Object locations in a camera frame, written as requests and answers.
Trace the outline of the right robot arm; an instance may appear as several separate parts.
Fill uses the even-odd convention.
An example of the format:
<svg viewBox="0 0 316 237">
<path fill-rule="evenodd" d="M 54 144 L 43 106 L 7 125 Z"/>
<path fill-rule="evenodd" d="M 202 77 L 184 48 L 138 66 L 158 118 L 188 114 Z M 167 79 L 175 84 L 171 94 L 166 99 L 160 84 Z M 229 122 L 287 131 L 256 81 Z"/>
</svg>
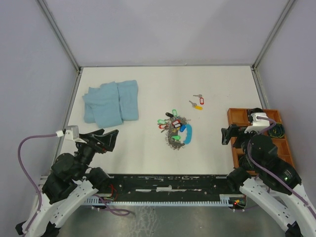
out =
<svg viewBox="0 0 316 237">
<path fill-rule="evenodd" d="M 314 237 L 316 235 L 316 209 L 309 202 L 302 179 L 289 163 L 277 155 L 277 146 L 264 133 L 276 124 L 261 131 L 248 132 L 245 127 L 231 124 L 222 128 L 222 144 L 235 137 L 234 146 L 241 148 L 246 161 L 253 167 L 263 183 L 278 193 L 282 203 L 265 192 L 242 167 L 227 175 L 227 189 L 241 192 L 265 210 L 283 229 L 287 237 Z"/>
</svg>

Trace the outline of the key yellow tag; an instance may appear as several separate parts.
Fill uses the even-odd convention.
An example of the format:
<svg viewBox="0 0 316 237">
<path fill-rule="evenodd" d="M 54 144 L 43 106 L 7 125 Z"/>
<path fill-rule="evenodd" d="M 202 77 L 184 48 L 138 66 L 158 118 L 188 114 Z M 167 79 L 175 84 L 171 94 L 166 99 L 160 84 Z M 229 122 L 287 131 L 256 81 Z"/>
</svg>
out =
<svg viewBox="0 0 316 237">
<path fill-rule="evenodd" d="M 192 102 L 190 100 L 189 100 L 189 102 L 191 103 L 191 105 L 192 105 L 192 107 L 194 109 L 197 109 L 197 110 L 200 110 L 200 111 L 203 110 L 203 107 L 199 106 L 197 103 L 194 103 L 194 102 Z"/>
</svg>

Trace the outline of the metal key organizer blue handle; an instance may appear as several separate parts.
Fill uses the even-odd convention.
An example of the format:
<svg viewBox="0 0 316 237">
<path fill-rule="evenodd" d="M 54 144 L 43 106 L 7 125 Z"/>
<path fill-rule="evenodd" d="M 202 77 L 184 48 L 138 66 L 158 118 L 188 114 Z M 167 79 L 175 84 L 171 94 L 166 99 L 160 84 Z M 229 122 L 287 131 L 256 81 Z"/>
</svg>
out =
<svg viewBox="0 0 316 237">
<path fill-rule="evenodd" d="M 186 129 L 184 132 L 180 132 L 178 128 L 174 128 L 172 126 L 172 122 L 175 120 L 179 120 L 181 125 L 186 125 Z M 186 145 L 189 145 L 192 141 L 193 136 L 193 127 L 189 123 L 189 119 L 186 119 L 182 116 L 167 118 L 167 119 L 158 119 L 157 124 L 161 133 L 165 134 L 165 140 L 167 145 L 173 150 L 180 150 L 184 148 Z M 171 137 L 179 135 L 181 136 L 180 140 L 174 140 Z"/>
</svg>

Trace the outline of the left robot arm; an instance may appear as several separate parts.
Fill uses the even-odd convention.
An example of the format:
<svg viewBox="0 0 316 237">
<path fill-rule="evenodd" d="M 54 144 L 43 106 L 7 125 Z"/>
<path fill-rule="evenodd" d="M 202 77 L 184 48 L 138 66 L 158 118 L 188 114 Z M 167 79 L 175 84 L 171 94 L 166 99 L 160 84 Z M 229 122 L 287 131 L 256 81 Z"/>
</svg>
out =
<svg viewBox="0 0 316 237">
<path fill-rule="evenodd" d="M 114 150 L 118 134 L 117 129 L 108 133 L 99 129 L 81 134 L 78 126 L 71 125 L 51 135 L 75 142 L 77 151 L 57 157 L 42 188 L 33 185 L 38 206 L 28 220 L 16 225 L 18 235 L 57 236 L 65 221 L 87 198 L 109 188 L 109 175 L 102 168 L 89 165 L 95 154 Z"/>
</svg>

